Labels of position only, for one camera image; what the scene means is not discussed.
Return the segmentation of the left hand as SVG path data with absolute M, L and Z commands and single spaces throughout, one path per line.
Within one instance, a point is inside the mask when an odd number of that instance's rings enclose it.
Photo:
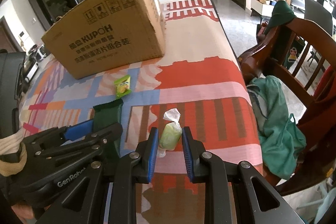
M 1 175 L 9 177 L 23 170 L 27 162 L 23 128 L 1 139 Z

